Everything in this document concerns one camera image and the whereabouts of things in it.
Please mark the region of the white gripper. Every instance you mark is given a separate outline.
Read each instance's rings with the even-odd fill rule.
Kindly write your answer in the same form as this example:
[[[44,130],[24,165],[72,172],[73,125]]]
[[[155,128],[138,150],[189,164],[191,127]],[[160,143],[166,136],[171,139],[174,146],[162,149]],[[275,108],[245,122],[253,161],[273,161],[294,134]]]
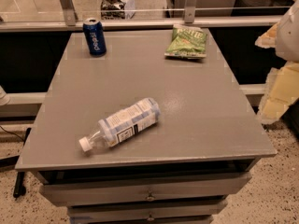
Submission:
[[[276,55],[290,61],[280,69],[272,68],[266,78],[257,117],[261,124],[272,124],[299,99],[299,0],[279,23],[256,39],[255,45],[263,49],[276,47]]]

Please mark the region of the robot base behind glass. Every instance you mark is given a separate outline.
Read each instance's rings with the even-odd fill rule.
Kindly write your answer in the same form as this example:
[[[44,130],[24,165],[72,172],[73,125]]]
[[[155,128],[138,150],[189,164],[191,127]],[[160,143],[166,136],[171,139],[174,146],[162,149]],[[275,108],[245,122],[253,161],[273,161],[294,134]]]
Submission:
[[[129,20],[135,15],[135,0],[102,0],[102,20]]]

